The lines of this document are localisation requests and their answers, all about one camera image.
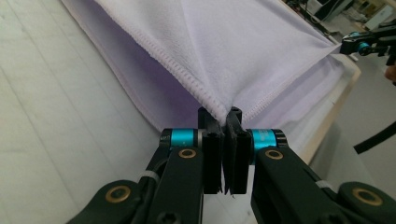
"white table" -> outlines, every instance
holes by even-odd
[[[285,130],[307,162],[360,74],[336,58],[346,74]],[[158,140],[59,1],[0,2],[0,223],[65,223],[104,184],[136,181]],[[205,197],[204,223],[254,223],[249,197]]]

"robotic arm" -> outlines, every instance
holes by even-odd
[[[396,65],[396,20],[383,22],[370,32],[354,32],[343,38],[340,53],[358,52],[361,56],[377,53],[378,57],[389,56],[387,66]]]
[[[333,192],[289,148],[280,130],[245,130],[233,107],[225,127],[203,108],[199,129],[165,129],[138,183],[105,185],[69,224],[199,224],[204,194],[247,192],[259,223],[396,223],[396,202],[374,187],[351,182]]]

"black plastic part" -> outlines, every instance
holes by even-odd
[[[205,129],[202,133],[204,193],[217,194],[221,191],[221,149],[224,134],[219,123],[203,107],[198,110],[198,127]]]
[[[125,201],[111,203],[106,200],[107,193],[119,186],[127,187],[131,193]],[[131,218],[140,204],[140,191],[135,182],[128,180],[119,180],[105,185],[93,196],[88,205],[68,224],[126,224],[131,222]]]
[[[396,201],[370,185],[345,183],[338,191],[337,201],[374,223],[396,223]]]
[[[248,185],[248,167],[254,153],[252,137],[241,127],[242,111],[233,107],[227,116],[223,151],[225,193],[245,194]]]
[[[179,152],[183,149],[192,149],[196,155],[182,158]],[[166,214],[170,219],[177,218],[174,223],[201,223],[203,165],[204,155],[199,148],[172,150],[148,213],[148,223],[163,223],[162,217]]]
[[[266,155],[281,153],[280,159]],[[259,223],[350,223],[316,185],[315,173],[288,147],[266,147],[258,153],[251,206]]]
[[[286,135],[282,132],[282,130],[279,129],[273,129],[275,138],[276,138],[276,146],[277,147],[288,147],[288,139],[286,138]]]

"black cable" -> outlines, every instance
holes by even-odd
[[[160,175],[166,163],[167,160],[162,160],[157,162],[154,168],[152,169],[152,172],[156,173],[157,175]],[[157,183],[153,178],[148,176],[143,176],[139,180],[139,186],[140,189],[142,190],[143,203],[137,208],[131,224],[146,223],[146,220],[149,215],[149,208],[151,206],[151,202],[154,198],[155,190],[157,188]]]
[[[354,146],[354,148],[356,152],[358,152],[358,154],[361,154],[362,152],[365,152],[370,148],[375,147],[376,145],[392,137],[394,134],[396,134],[396,121],[390,124],[386,129],[374,135],[373,137],[357,144],[356,146]]]

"white cloth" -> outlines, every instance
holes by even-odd
[[[303,116],[343,72],[326,57],[337,46],[278,0],[97,0],[106,13],[90,0],[64,2],[158,130],[196,126],[200,105],[221,123],[235,105],[248,126],[279,127]]]

